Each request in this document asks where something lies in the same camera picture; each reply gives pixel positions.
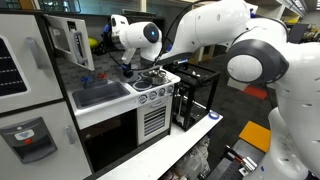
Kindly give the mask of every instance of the yellow object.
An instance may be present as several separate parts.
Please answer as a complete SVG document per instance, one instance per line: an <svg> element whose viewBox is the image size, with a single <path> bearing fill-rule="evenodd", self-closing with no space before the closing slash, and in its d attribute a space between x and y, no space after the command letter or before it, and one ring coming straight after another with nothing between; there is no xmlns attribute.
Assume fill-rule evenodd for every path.
<svg viewBox="0 0 320 180"><path fill-rule="evenodd" d="M98 41L92 37L88 37L89 46L91 49L98 47Z"/></svg>
<svg viewBox="0 0 320 180"><path fill-rule="evenodd" d="M270 144L270 130L249 121L240 133L239 138L261 151L267 152Z"/></svg>

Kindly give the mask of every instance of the cabinet door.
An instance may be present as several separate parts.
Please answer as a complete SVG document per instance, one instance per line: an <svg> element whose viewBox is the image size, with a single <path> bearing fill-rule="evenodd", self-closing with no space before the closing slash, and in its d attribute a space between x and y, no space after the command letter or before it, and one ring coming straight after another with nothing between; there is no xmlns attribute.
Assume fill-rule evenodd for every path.
<svg viewBox="0 0 320 180"><path fill-rule="evenodd" d="M94 70L86 23L82 19L45 15L59 56L83 68Z"/></svg>
<svg viewBox="0 0 320 180"><path fill-rule="evenodd" d="M88 177L91 174L89 164L65 102L1 118L0 129L39 117L47 126L57 150L43 159L22 164L0 136L0 179L79 180ZM66 127L71 130L73 144Z"/></svg>
<svg viewBox="0 0 320 180"><path fill-rule="evenodd" d="M62 98L33 15L0 15L0 113Z"/></svg>

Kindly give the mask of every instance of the refrigerator door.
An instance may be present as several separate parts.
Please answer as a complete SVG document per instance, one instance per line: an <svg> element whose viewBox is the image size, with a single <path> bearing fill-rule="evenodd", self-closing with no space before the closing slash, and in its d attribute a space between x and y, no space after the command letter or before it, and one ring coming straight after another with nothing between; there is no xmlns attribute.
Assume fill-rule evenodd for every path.
<svg viewBox="0 0 320 180"><path fill-rule="evenodd" d="M81 66L94 70L89 46L86 22L82 19L44 15L48 29L59 56Z"/></svg>
<svg viewBox="0 0 320 180"><path fill-rule="evenodd" d="M0 113L62 98L33 15L0 14Z"/></svg>
<svg viewBox="0 0 320 180"><path fill-rule="evenodd" d="M79 180L91 174L65 102L1 118L0 131L0 179ZM30 160L28 157L28 154L31 154L30 148L25 151L21 148L23 145L20 145L20 154L26 155L30 160L24 163L9 146L13 140L8 141L8 136L3 135L4 131L6 134L14 131L11 135L18 141L17 143L28 144L28 146L37 143L37 137L48 135L50 143L42 142L39 147L47 147L46 149L49 149L51 153L44 155L33 153L32 156L29 156Z"/></svg>

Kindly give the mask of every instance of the toy stove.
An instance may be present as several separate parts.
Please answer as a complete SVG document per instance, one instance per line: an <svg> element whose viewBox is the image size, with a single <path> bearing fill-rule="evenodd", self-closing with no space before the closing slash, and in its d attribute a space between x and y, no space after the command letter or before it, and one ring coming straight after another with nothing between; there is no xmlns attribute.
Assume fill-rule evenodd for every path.
<svg viewBox="0 0 320 180"><path fill-rule="evenodd" d="M148 80L148 72L143 72L138 74L139 78L135 82L128 83L130 86L132 86L136 91L142 92L146 91L148 89L152 89L158 86L161 86L163 84L168 84L171 81L169 79L166 79L166 81L163 84L152 84Z"/></svg>

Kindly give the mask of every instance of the grill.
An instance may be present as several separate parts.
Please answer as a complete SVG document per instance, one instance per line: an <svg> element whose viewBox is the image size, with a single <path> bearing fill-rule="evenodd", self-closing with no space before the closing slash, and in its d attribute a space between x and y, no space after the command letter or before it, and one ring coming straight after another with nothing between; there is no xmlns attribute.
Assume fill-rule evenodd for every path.
<svg viewBox="0 0 320 180"><path fill-rule="evenodd" d="M144 115L144 136L147 136L165 125L166 107Z"/></svg>

